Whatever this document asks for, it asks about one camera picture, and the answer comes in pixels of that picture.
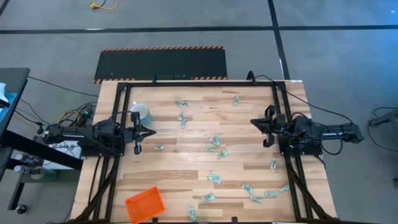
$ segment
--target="chair wheel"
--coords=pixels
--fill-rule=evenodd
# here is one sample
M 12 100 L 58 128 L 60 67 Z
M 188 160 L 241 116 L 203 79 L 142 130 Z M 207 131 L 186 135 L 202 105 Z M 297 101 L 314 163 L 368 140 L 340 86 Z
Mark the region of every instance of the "chair wheel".
M 17 208 L 15 209 L 15 211 L 16 211 L 18 214 L 23 214 L 23 213 L 26 212 L 26 210 L 27 210 L 26 205 L 18 205 Z

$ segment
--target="yellow cable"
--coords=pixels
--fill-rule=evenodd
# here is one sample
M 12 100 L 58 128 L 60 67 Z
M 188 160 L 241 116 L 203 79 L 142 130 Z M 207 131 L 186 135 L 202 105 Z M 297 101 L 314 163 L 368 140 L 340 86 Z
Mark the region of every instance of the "yellow cable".
M 32 128 L 32 129 L 37 129 L 35 126 L 29 124 L 28 122 L 24 121 L 22 118 L 18 117 L 18 115 L 14 115 L 13 117 L 18 119 L 20 122 L 26 124 L 26 126 Z
M 113 7 L 111 7 L 111 8 L 102 7 L 102 6 L 98 5 L 98 4 L 95 3 L 95 2 L 92 2 L 92 3 L 90 4 L 90 7 L 91 7 L 92 9 L 104 9 L 104 10 L 113 10 L 113 9 L 116 9 L 118 6 L 119 6 L 119 0 L 116 0 L 116 4 L 115 4 Z
M 75 113 L 77 115 L 77 122 L 80 121 L 80 113 L 77 112 L 77 110 L 67 110 L 67 112 L 65 112 L 64 114 L 61 115 L 61 117 L 58 119 L 57 123 L 59 124 L 59 122 L 61 121 L 61 119 L 66 116 L 69 113 Z

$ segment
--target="black cable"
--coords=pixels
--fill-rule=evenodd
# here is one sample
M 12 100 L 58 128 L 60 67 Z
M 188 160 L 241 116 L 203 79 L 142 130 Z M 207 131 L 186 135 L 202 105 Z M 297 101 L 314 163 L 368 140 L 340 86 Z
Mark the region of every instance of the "black cable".
M 73 124 L 77 125 L 76 121 L 71 120 L 71 119 L 63 119 L 63 120 L 61 120 L 58 124 L 62 124 L 62 123 L 65 122 L 65 121 L 70 121 L 70 122 L 72 122 Z
M 67 145 L 67 143 L 66 143 L 65 141 L 63 141 L 63 142 L 61 142 L 61 143 L 63 143 L 63 144 L 65 145 L 65 149 L 67 149 L 67 150 L 66 150 L 65 152 L 63 152 L 63 153 L 67 153 L 67 152 L 69 151 L 74 157 L 76 157 L 75 154 L 72 152 L 73 148 L 72 148 L 72 150 L 70 150 L 69 147 L 68 147 L 68 145 Z M 51 164 L 51 163 L 52 163 L 52 162 L 48 162 L 48 163 L 46 163 L 46 164 L 43 163 L 43 165 L 44 165 L 44 166 L 47 166 L 47 165 L 49 165 L 49 164 Z
M 387 147 L 384 147 L 384 146 L 378 144 L 378 143 L 373 139 L 373 137 L 372 137 L 372 135 L 371 135 L 371 130 L 370 130 L 370 127 L 371 127 L 370 122 L 368 123 L 368 134 L 369 134 L 369 137 L 371 138 L 372 142 L 373 142 L 375 145 L 377 145 L 377 146 L 379 146 L 380 148 L 382 148 L 382 149 L 385 149 L 385 150 L 388 150 L 388 151 L 392 151 L 392 152 L 398 152 L 397 150 L 389 149 L 389 148 L 387 148 Z
M 101 7 L 103 7 L 106 3 L 106 0 L 104 0 L 104 2 L 102 2 Z
M 31 113 L 29 113 L 29 112 L 26 111 L 26 110 L 22 110 L 22 109 L 20 109 L 20 108 L 16 108 L 15 110 L 19 110 L 19 111 L 21 111 L 21 112 L 25 112 L 26 114 L 28 114 L 29 116 L 33 117 L 34 119 L 39 119 L 38 117 L 32 115 Z
M 77 110 L 80 109 L 81 107 L 83 107 L 82 109 L 84 109 L 84 108 L 86 108 L 87 105 L 90 105 L 90 106 L 91 106 L 91 110 L 92 110 L 92 108 L 94 107 L 92 104 L 94 104 L 94 103 L 97 103 L 97 102 L 88 102 L 88 103 L 85 103 L 85 104 L 83 104 L 83 105 L 80 105 L 80 106 L 79 106 L 77 109 L 75 109 L 75 110 L 77 111 Z M 73 115 L 73 113 L 70 114 L 66 119 L 69 119 L 72 115 Z
M 66 215 L 65 218 L 63 219 L 63 222 L 64 222 L 64 223 L 67 221 L 68 216 L 71 214 L 72 208 L 73 208 L 73 203 L 72 203 L 72 206 L 71 206 L 70 209 L 69 209 L 69 212 L 67 213 L 67 215 Z
M 391 107 L 391 106 L 381 106 L 381 107 L 378 107 L 378 108 L 376 108 L 376 109 L 373 110 L 373 114 L 374 114 L 375 117 L 378 118 L 378 115 L 376 115 L 376 111 L 381 110 L 381 109 L 392 109 L 392 110 L 395 110 L 395 109 L 398 109 L 398 108 L 396 108 L 396 107 Z
M 95 182 L 95 177 L 97 175 L 98 164 L 100 164 L 100 160 L 101 160 L 101 156 L 98 156 L 97 163 L 95 164 L 95 168 L 94 168 L 93 180 L 91 181 L 90 193 L 88 194 L 88 201 L 87 201 L 88 205 L 90 204 L 91 194 L 93 193 L 93 186 L 94 186 L 94 182 Z
M 121 113 L 132 113 L 132 112 L 133 112 L 133 111 L 120 111 L 120 112 L 117 112 L 116 114 L 110 116 L 107 120 L 110 120 L 110 119 L 113 118 L 114 116 L 117 116 L 118 114 L 121 114 Z
M 21 114 L 20 112 L 18 112 L 17 110 L 15 110 L 15 112 L 16 112 L 17 114 L 19 114 L 21 117 L 25 118 L 27 121 L 30 121 L 30 122 L 32 122 L 32 123 L 34 123 L 34 124 L 39 125 L 39 126 L 47 126 L 46 124 L 43 124 L 43 123 L 41 123 L 41 122 L 32 121 L 31 119 L 26 118 L 24 115 L 22 115 L 22 114 Z
M 330 111 L 330 110 L 326 110 L 326 109 L 320 108 L 320 107 L 318 107 L 318 106 L 312 105 L 311 103 L 306 102 L 305 100 L 300 99 L 299 97 L 295 96 L 294 94 L 289 93 L 286 89 L 281 88 L 281 87 L 278 85 L 277 82 L 275 82 L 273 79 L 269 78 L 269 77 L 266 76 L 266 75 L 258 75 L 258 76 L 254 77 L 254 78 L 258 78 L 258 77 L 266 77 L 267 79 L 269 79 L 270 81 L 272 81 L 273 83 L 275 83 L 275 85 L 277 85 L 277 87 L 280 88 L 282 91 L 285 91 L 285 92 L 288 93 L 290 96 L 293 96 L 294 98 L 300 100 L 301 102 L 303 102 L 303 103 L 305 103 L 305 104 L 307 104 L 307 105 L 309 105 L 309 106 L 312 106 L 313 108 L 316 108 L 316 109 L 318 109 L 318 110 L 322 110 L 322 111 L 327 112 L 327 113 L 331 113 L 331 114 L 335 114 L 335 115 L 341 116 L 342 118 L 347 119 L 351 124 L 354 124 L 353 121 L 352 121 L 351 119 L 349 119 L 349 118 L 348 118 L 347 116 L 345 116 L 345 115 L 342 115 L 342 114 L 339 114 L 339 113 L 336 113 L 336 112 L 333 112 L 333 111 Z
M 47 84 L 52 85 L 52 86 L 56 86 L 56 87 L 61 88 L 61 89 L 64 89 L 64 90 L 72 91 L 72 92 L 74 92 L 74 93 L 79 93 L 79 94 L 86 95 L 86 96 L 99 97 L 98 95 L 92 95 L 92 94 L 83 93 L 83 92 L 76 91 L 76 90 L 71 90 L 71 89 L 69 89 L 69 88 L 65 88 L 65 87 L 62 87 L 62 86 L 60 86 L 60 85 L 56 85 L 56 84 L 54 84 L 54 83 L 50 83 L 50 82 L 41 80 L 41 79 L 39 79 L 39 78 L 35 78 L 35 77 L 28 77 L 28 78 L 31 78 L 31 79 L 33 79 L 33 80 L 37 80 L 37 81 L 40 81 L 40 82 L 44 82 L 44 83 L 47 83 Z
M 321 124 L 321 123 L 313 122 L 313 124 L 320 125 L 320 126 L 323 126 L 323 127 L 324 127 L 324 130 L 321 132 L 321 138 L 320 138 L 320 145 L 321 145 L 321 148 L 322 148 L 327 154 L 330 154 L 330 155 L 333 155 L 333 156 L 337 156 L 338 154 L 340 154 L 340 153 L 341 153 L 341 150 L 343 150 L 343 139 L 342 139 L 341 136 L 337 133 L 337 131 L 335 131 L 335 130 L 333 130 L 333 129 L 329 128 L 328 126 L 326 126 L 326 125 L 324 125 L 324 124 Z M 339 148 L 339 150 L 338 150 L 337 152 L 329 152 L 329 151 L 327 151 L 327 150 L 325 149 L 325 147 L 323 147 L 323 144 L 322 144 L 322 141 L 323 141 L 323 133 L 325 133 L 327 130 L 333 131 L 333 132 L 338 136 L 338 138 L 340 139 L 340 148 Z
M 41 118 L 41 117 L 36 113 L 36 111 L 33 110 L 33 107 L 32 107 L 28 102 L 26 102 L 25 100 L 23 100 L 22 97 L 20 98 L 20 100 L 21 100 L 22 102 L 26 103 L 26 104 L 30 107 L 30 109 L 33 111 L 34 114 L 36 114 L 36 116 L 39 118 L 39 120 L 41 120 L 41 121 L 47 123 L 48 125 L 50 125 L 50 123 L 46 122 L 43 118 Z
M 340 136 L 335 130 L 329 128 L 328 126 L 326 126 L 326 125 L 324 125 L 324 124 L 321 124 L 321 123 L 318 123 L 318 122 L 313 122 L 310 118 L 308 118 L 305 114 L 303 114 L 303 113 L 301 113 L 301 112 L 294 112 L 294 113 L 292 113 L 292 119 L 293 119 L 293 116 L 294 116 L 295 114 L 299 114 L 299 115 L 305 117 L 305 118 L 308 120 L 308 122 L 310 122 L 310 132 L 311 132 L 311 134 L 312 134 L 312 124 L 320 125 L 320 126 L 323 126 L 323 127 L 325 128 L 325 129 L 321 132 L 320 145 L 321 145 L 321 148 L 322 148 L 327 154 L 330 154 L 330 155 L 334 155 L 334 156 L 335 156 L 335 155 L 338 155 L 338 154 L 341 153 L 341 150 L 343 150 L 343 139 L 341 138 L 341 136 Z M 329 151 L 327 151 L 327 150 L 325 149 L 325 147 L 323 147 L 323 143 L 322 143 L 322 141 L 323 141 L 323 133 L 325 133 L 325 131 L 327 131 L 327 130 L 333 131 L 333 132 L 336 133 L 337 136 L 339 137 L 339 139 L 340 139 L 340 149 L 339 149 L 338 152 L 329 152 Z
M 119 155 L 119 153 L 116 152 L 114 149 L 111 149 L 111 148 L 109 148 L 109 147 L 106 147 L 104 144 L 100 143 L 99 141 L 97 141 L 97 140 L 95 140 L 95 139 L 93 139 L 93 138 L 90 138 L 90 137 L 86 136 L 84 133 L 82 133 L 82 132 L 80 132 L 80 131 L 73 130 L 73 131 L 67 131 L 67 132 L 79 133 L 79 134 L 81 134 L 83 137 L 85 137 L 87 140 L 89 140 L 89 141 L 91 141 L 91 142 L 93 142 L 93 143 L 99 144 L 100 146 L 104 147 L 105 149 L 107 149 L 107 150 L 109 150 L 109 151 L 111 151 L 111 152 L 113 152 L 113 153 Z

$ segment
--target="orange and black striped edge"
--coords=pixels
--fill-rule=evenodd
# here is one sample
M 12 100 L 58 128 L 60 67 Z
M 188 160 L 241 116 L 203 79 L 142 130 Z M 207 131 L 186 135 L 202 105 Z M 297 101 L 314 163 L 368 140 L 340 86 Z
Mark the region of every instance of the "orange and black striped edge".
M 106 48 L 102 52 L 125 51 L 125 50 L 196 50 L 196 49 L 224 49 L 223 46 L 197 46 L 197 47 L 119 47 Z M 191 77 L 192 80 L 226 80 L 227 77 Z M 94 84 L 101 84 L 103 81 L 132 81 L 133 78 L 109 78 L 94 80 Z

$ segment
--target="wire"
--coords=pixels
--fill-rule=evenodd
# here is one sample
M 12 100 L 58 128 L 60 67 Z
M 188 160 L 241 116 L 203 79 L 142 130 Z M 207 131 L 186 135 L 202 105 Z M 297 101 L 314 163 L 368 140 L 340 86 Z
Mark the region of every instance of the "wire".
M 40 81 L 40 82 L 44 82 L 44 83 L 47 83 L 47 84 L 52 85 L 52 86 L 56 86 L 56 87 L 61 88 L 61 89 L 63 89 L 63 90 L 72 91 L 72 92 L 74 92 L 74 93 L 79 93 L 79 94 L 86 95 L 86 96 L 98 97 L 98 95 L 92 95 L 92 94 L 83 93 L 83 92 L 76 91 L 76 90 L 71 90 L 71 89 L 69 89 L 69 88 L 65 88 L 65 87 L 62 87 L 62 86 L 60 86 L 60 85 L 56 85 L 56 84 L 54 84 L 54 83 L 50 83 L 50 82 L 41 80 L 41 79 L 39 79 L 39 78 L 30 77 L 30 76 L 29 76 L 28 78 L 31 78 L 31 79 L 33 79 L 33 80 L 37 80 L 37 81 Z
M 91 181 L 90 193 L 88 194 L 88 202 L 87 202 L 88 205 L 90 204 L 91 194 L 93 193 L 93 186 L 94 186 L 94 182 L 95 182 L 95 177 L 97 175 L 98 164 L 100 164 L 100 160 L 101 160 L 101 156 L 98 156 L 97 163 L 95 164 L 95 168 L 94 168 L 93 180 Z
M 376 111 L 381 110 L 381 109 L 392 109 L 392 110 L 395 110 L 395 109 L 398 109 L 398 108 L 396 108 L 396 107 L 390 107 L 390 106 L 381 106 L 381 107 L 378 107 L 378 108 L 376 108 L 376 109 L 373 110 L 373 114 L 374 114 L 375 117 L 377 117 L 377 118 L 379 117 L 378 115 L 376 115 Z
M 104 2 L 102 2 L 101 6 L 104 6 L 107 0 L 104 0 Z
M 343 139 L 341 138 L 341 136 L 340 136 L 335 130 L 329 128 L 328 126 L 326 126 L 326 125 L 324 125 L 324 124 L 321 124 L 321 123 L 318 123 L 318 122 L 313 122 L 310 118 L 308 118 L 305 114 L 303 114 L 303 113 L 301 113 L 301 112 L 294 112 L 294 113 L 292 113 L 292 119 L 293 119 L 293 116 L 296 115 L 296 114 L 299 114 L 299 115 L 305 117 L 305 118 L 307 119 L 307 121 L 310 122 L 310 132 L 311 132 L 311 134 L 312 134 L 312 124 L 316 124 L 316 125 L 319 125 L 319 126 L 323 126 L 323 127 L 325 128 L 325 129 L 321 132 L 320 145 L 321 145 L 321 148 L 322 148 L 327 154 L 330 154 L 330 155 L 335 156 L 335 155 L 338 155 L 338 154 L 341 153 L 341 150 L 343 150 Z M 323 147 L 323 143 L 322 143 L 322 141 L 323 141 L 323 134 L 324 134 L 327 130 L 333 131 L 333 132 L 336 133 L 337 136 L 339 137 L 339 139 L 340 139 L 340 148 L 339 148 L 338 152 L 329 152 L 329 151 L 327 151 L 327 150 L 325 149 L 325 147 Z
M 114 116 L 117 116 L 118 114 L 121 114 L 121 113 L 132 113 L 132 112 L 133 112 L 133 111 L 120 111 L 120 112 L 117 112 L 116 114 L 110 116 L 107 120 L 110 120 L 110 119 L 113 118 Z
M 67 222 L 68 216 L 69 216 L 69 215 L 71 214 L 71 212 L 72 212 L 72 208 L 73 208 L 73 204 L 72 204 L 72 206 L 70 207 L 69 212 L 67 213 L 67 215 L 66 215 L 65 218 L 63 219 L 63 222 L 64 222 L 64 223 Z
M 31 119 L 26 118 L 24 115 L 22 115 L 22 114 L 21 114 L 20 112 L 18 112 L 17 110 L 15 110 L 15 112 L 16 112 L 17 114 L 19 114 L 21 117 L 25 118 L 25 120 L 27 120 L 27 121 L 30 121 L 30 122 L 32 122 L 32 123 L 34 123 L 34 124 L 39 125 L 39 126 L 47 126 L 46 124 L 43 124 L 43 123 L 41 123 L 41 122 L 32 121 Z
M 75 113 L 75 114 L 77 115 L 77 122 L 79 122 L 80 117 L 81 117 L 79 111 L 77 111 L 77 110 L 67 110 L 67 112 L 63 113 L 63 114 L 61 115 L 61 117 L 59 117 L 57 123 L 58 123 L 58 124 L 61 123 L 61 119 L 62 119 L 64 116 L 66 116 L 68 113 Z
M 339 114 L 339 113 L 336 113 L 336 112 L 333 112 L 333 111 L 330 111 L 330 110 L 326 110 L 326 109 L 320 108 L 320 107 L 315 106 L 315 105 L 313 105 L 313 104 L 311 104 L 311 103 L 309 103 L 309 102 L 306 102 L 305 100 L 300 99 L 299 97 L 295 96 L 295 95 L 292 94 L 292 93 L 289 93 L 286 89 L 281 88 L 281 87 L 278 85 L 277 82 L 275 82 L 273 79 L 269 78 L 269 77 L 266 76 L 266 75 L 258 75 L 258 76 L 254 77 L 254 78 L 258 78 L 258 77 L 266 77 L 267 79 L 269 79 L 270 81 L 272 81 L 273 83 L 275 83 L 275 85 L 277 85 L 278 88 L 280 88 L 282 91 L 285 91 L 285 92 L 288 93 L 290 96 L 293 96 L 294 98 L 300 100 L 301 102 L 303 102 L 303 103 L 305 103 L 305 104 L 307 104 L 307 105 L 309 105 L 309 106 L 312 106 L 313 108 L 316 108 L 316 109 L 318 109 L 318 110 L 322 110 L 322 111 L 327 112 L 327 113 L 331 113 L 331 114 L 335 114 L 335 115 L 341 116 L 342 118 L 347 119 L 351 124 L 354 124 L 353 121 L 352 121 L 351 119 L 349 119 L 349 118 L 348 118 L 347 116 L 345 116 L 345 115 L 342 115 L 342 114 Z
M 30 107 L 30 109 L 33 111 L 34 114 L 36 114 L 36 116 L 38 117 L 39 120 L 41 120 L 41 121 L 45 122 L 46 124 L 50 125 L 50 123 L 46 122 L 46 120 L 44 120 L 43 118 L 41 118 L 41 117 L 36 113 L 36 111 L 33 110 L 33 107 L 32 107 L 28 102 L 26 102 L 25 100 L 23 100 L 22 97 L 20 98 L 20 100 L 21 100 L 22 102 L 26 103 L 26 104 Z
M 371 124 L 370 124 L 371 121 L 373 121 L 373 120 L 370 120 L 369 123 L 368 123 L 368 134 L 369 134 L 369 137 L 371 138 L 372 142 L 373 142 L 375 145 L 377 145 L 377 146 L 379 146 L 380 148 L 382 148 L 382 149 L 385 149 L 385 150 L 388 150 L 388 151 L 392 151 L 392 152 L 398 152 L 397 150 L 389 149 L 389 148 L 387 148 L 387 147 L 384 147 L 384 146 L 380 145 L 379 143 L 377 143 L 377 142 L 373 139 L 372 134 L 371 134 Z
M 67 152 L 69 151 L 74 157 L 76 157 L 75 154 L 72 152 L 72 150 L 69 149 L 69 147 L 68 147 L 68 145 L 66 144 L 66 142 L 63 141 L 62 143 L 65 145 L 65 148 L 67 149 L 67 150 L 66 150 L 65 152 L 63 152 L 63 153 L 67 153 Z M 52 163 L 52 162 L 48 162 L 48 163 L 43 164 L 43 165 L 46 166 L 46 165 L 49 165 L 49 164 L 51 164 L 51 163 Z
M 76 109 L 76 111 L 77 111 L 78 109 L 80 109 L 81 107 L 83 107 L 83 108 L 80 110 L 80 112 L 79 112 L 79 113 L 81 113 L 82 110 L 85 109 L 88 105 L 90 105 L 90 109 L 92 110 L 93 107 L 94 107 L 92 104 L 97 104 L 97 102 L 94 102 L 94 101 L 93 101 L 93 102 L 88 102 L 88 103 L 85 103 L 85 104 L 83 104 L 83 105 L 80 105 L 80 106 Z
M 103 7 L 103 5 L 105 4 L 105 2 L 102 4 L 102 5 L 97 5 L 97 3 L 95 3 L 95 2 L 92 2 L 91 4 L 90 4 L 90 7 L 92 8 L 92 9 L 104 9 L 104 10 L 113 10 L 113 9 L 116 9 L 118 6 L 119 6 L 119 0 L 116 0 L 116 4 L 113 6 L 113 7 Z
M 320 126 L 325 127 L 325 129 L 321 132 L 321 139 L 320 139 L 321 148 L 322 148 L 327 154 L 332 155 L 332 156 L 337 156 L 338 154 L 340 154 L 340 153 L 341 153 L 341 150 L 343 150 L 343 139 L 342 139 L 341 136 L 337 133 L 337 131 L 335 131 L 335 130 L 333 130 L 333 129 L 329 128 L 328 126 L 326 126 L 326 125 L 324 125 L 324 124 L 321 124 L 321 123 L 313 122 L 313 124 L 316 124 L 316 125 L 320 125 Z M 338 136 L 338 138 L 339 138 L 339 140 L 340 140 L 340 148 L 339 148 L 339 150 L 338 150 L 337 152 L 329 152 L 329 151 L 327 151 L 327 150 L 325 149 L 325 147 L 323 147 L 323 143 L 322 143 L 322 141 L 323 141 L 323 134 L 324 134 L 327 130 L 330 130 L 330 131 L 333 131 L 334 133 L 336 133 L 336 135 Z
M 93 138 L 89 138 L 88 136 L 86 136 L 86 134 L 84 134 L 84 133 L 82 133 L 82 132 L 80 132 L 80 131 L 74 130 L 74 131 L 67 131 L 67 132 L 79 133 L 79 134 L 81 134 L 83 137 L 85 137 L 86 139 L 88 139 L 89 141 L 91 141 L 91 142 L 93 142 L 93 143 L 96 143 L 96 144 L 99 144 L 100 146 L 104 147 L 105 149 L 107 149 L 107 150 L 109 150 L 109 151 L 111 151 L 111 152 L 113 152 L 113 153 L 119 155 L 119 153 L 116 152 L 114 149 L 111 149 L 111 148 L 109 148 L 109 147 L 106 147 L 104 144 L 100 143 L 99 141 L 97 141 L 97 140 L 95 140 L 95 139 L 93 139 Z
M 16 108 L 16 110 L 20 110 L 21 112 L 25 112 L 26 114 L 28 114 L 29 116 L 33 117 L 34 119 L 39 119 L 38 117 L 32 115 L 31 113 L 29 113 L 29 112 L 26 111 L 26 110 L 22 110 L 22 109 L 20 109 L 20 108 Z
M 18 116 L 13 116 L 13 118 L 16 118 L 16 119 L 18 119 L 20 122 L 22 122 L 22 123 L 26 124 L 26 126 L 28 126 L 28 127 L 32 128 L 32 129 L 34 129 L 34 130 L 36 130 L 36 129 L 37 129 L 35 126 L 33 126 L 33 125 L 29 124 L 28 122 L 24 121 L 22 118 L 20 118 L 20 117 L 18 117 Z
M 62 123 L 64 123 L 65 121 L 70 121 L 70 122 L 72 122 L 73 124 L 75 124 L 75 125 L 78 126 L 78 124 L 76 123 L 76 121 L 71 120 L 71 119 L 63 119 L 63 120 L 62 120 L 61 122 L 59 122 L 58 124 L 62 124 Z

